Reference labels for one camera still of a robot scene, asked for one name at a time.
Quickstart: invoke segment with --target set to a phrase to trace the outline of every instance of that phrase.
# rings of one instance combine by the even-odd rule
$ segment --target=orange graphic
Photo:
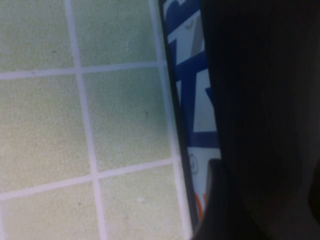
[[[199,213],[199,220],[201,220],[202,217],[204,216],[204,210],[202,208],[201,201],[200,201],[200,198],[198,197],[197,193],[195,192],[194,194],[195,194],[195,204],[196,204],[196,207],[197,207],[198,213]],[[204,205],[206,206],[207,199],[206,199],[205,193],[203,194],[203,201],[204,201]]]

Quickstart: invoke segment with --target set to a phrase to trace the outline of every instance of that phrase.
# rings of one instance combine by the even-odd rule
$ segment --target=dark object
[[[202,0],[201,15],[221,157],[239,201],[276,239],[319,239],[307,208],[320,156],[319,3]],[[317,212],[319,199],[310,205]]]
[[[224,163],[212,159],[208,166],[208,204],[193,240],[270,240],[242,203]]]
[[[308,201],[312,215],[320,225],[320,159],[314,170]]]

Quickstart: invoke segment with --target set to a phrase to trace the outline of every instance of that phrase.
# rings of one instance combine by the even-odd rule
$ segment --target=green tile
[[[100,183],[110,239],[183,239],[172,165],[106,178]]]
[[[0,192],[90,173],[73,75],[0,81]]]
[[[84,78],[100,171],[171,156],[157,68]]]
[[[73,0],[83,66],[155,61],[148,0]]]
[[[1,0],[0,71],[73,66],[64,0]]]
[[[1,203],[6,240],[99,240],[92,183]]]

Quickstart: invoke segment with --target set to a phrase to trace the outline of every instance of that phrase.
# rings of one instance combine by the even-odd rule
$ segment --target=small printed symbol
[[[195,155],[190,154],[189,161],[190,161],[191,173],[197,174],[197,172],[199,171],[199,166],[198,166],[198,161]]]

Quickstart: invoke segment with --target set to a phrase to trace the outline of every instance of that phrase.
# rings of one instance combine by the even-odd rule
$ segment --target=white grout line
[[[164,160],[157,160],[157,161],[152,161],[152,162],[147,162],[147,163],[142,163],[137,165],[125,166],[125,167],[120,167],[112,170],[99,172],[97,173],[96,178],[98,179],[110,178],[118,175],[134,173],[142,170],[161,167],[161,166],[169,165],[172,163],[173,163],[173,158],[168,158]],[[92,180],[93,180],[92,175],[85,175],[85,176],[70,178],[70,179],[56,181],[56,182],[50,182],[42,185],[32,186],[32,187],[19,189],[15,191],[3,192],[3,193],[0,193],[0,201],[7,201],[10,199],[32,196],[34,194],[39,194],[39,193],[43,193],[43,192],[47,192],[55,189],[66,188],[73,185],[88,183]]]
[[[59,76],[75,74],[74,68],[61,68],[61,69],[46,69],[46,70],[33,70],[33,71],[9,71],[0,72],[0,80],[12,80],[22,78],[44,77],[44,76]]]
[[[67,180],[46,183],[38,186],[32,186],[32,187],[28,187],[20,190],[4,192],[4,193],[0,193],[0,201],[6,201],[6,200],[20,198],[20,197],[27,197],[27,196],[43,193],[50,190],[65,188],[65,187],[69,187],[77,184],[84,184],[84,183],[90,182],[91,180],[92,180],[91,175],[86,175],[86,176],[80,176],[76,178],[70,178]]]
[[[86,66],[80,69],[83,74],[91,73],[104,73],[117,70],[128,70],[128,69],[140,69],[140,68],[157,68],[159,66],[158,61],[145,61],[145,62],[130,62],[130,63],[119,63],[101,66]],[[74,67],[71,68],[56,68],[56,69],[45,69],[45,70],[31,70],[31,71],[8,71],[0,72],[0,80],[14,80],[22,78],[34,78],[34,77],[45,77],[45,76],[60,76],[76,74],[77,71]]]
[[[117,70],[126,70],[126,69],[139,69],[139,68],[157,68],[157,61],[147,61],[147,62],[130,62],[130,63],[121,63],[121,64],[111,64],[103,66],[86,66],[83,67],[83,73],[102,73],[110,72]]]
[[[99,177],[99,179],[109,178],[109,177],[113,177],[113,176],[134,173],[134,172],[138,172],[141,170],[161,167],[161,166],[169,165],[172,163],[173,163],[173,159],[168,158],[168,159],[158,160],[158,161],[153,161],[153,162],[148,162],[148,163],[141,163],[141,164],[137,164],[137,165],[125,166],[125,167],[121,167],[118,169],[100,172],[100,173],[98,173],[98,177]]]
[[[161,79],[161,87],[162,87],[162,94],[163,94],[163,101],[165,106],[165,115],[166,115],[166,122],[168,127],[168,134],[169,134],[169,141],[170,147],[173,157],[173,169],[174,169],[174,180],[175,180],[175,187],[177,191],[177,198],[179,203],[179,211],[182,221],[182,229],[183,229],[183,236],[185,240],[190,239],[192,236],[192,228],[191,228],[191,220],[190,220],[190,213],[189,207],[185,199],[185,185],[181,179],[181,169],[179,166],[180,157],[177,154],[176,147],[175,147],[175,137],[174,137],[174,127],[175,119],[172,116],[171,108],[170,108],[170,95],[168,93],[168,86],[166,83],[165,77],[165,70],[164,64],[161,54],[161,43],[159,41],[160,36],[159,29],[157,25],[157,15],[156,15],[156,7],[155,7],[155,0],[148,0],[149,1],[149,8],[152,20],[152,27],[153,27],[153,36],[154,36],[154,43],[155,43],[155,50],[156,56],[158,59],[158,67],[159,67],[159,74]]]
[[[106,226],[104,208],[103,208],[102,197],[101,197],[101,187],[98,179],[98,169],[97,169],[94,139],[92,135],[90,118],[89,118],[86,89],[85,89],[85,84],[82,76],[80,52],[79,52],[78,42],[77,42],[77,34],[76,34],[76,26],[74,22],[73,9],[71,5],[71,0],[64,0],[64,3],[65,3],[67,24],[69,29],[71,51],[73,55],[74,66],[76,70],[76,79],[77,79],[77,84],[79,88],[83,125],[84,125],[87,147],[89,152],[89,161],[90,161],[90,168],[91,168],[93,194],[94,194],[94,201],[95,201],[96,214],[97,214],[97,220],[98,220],[99,235],[100,235],[100,240],[107,240],[108,239],[107,226]]]

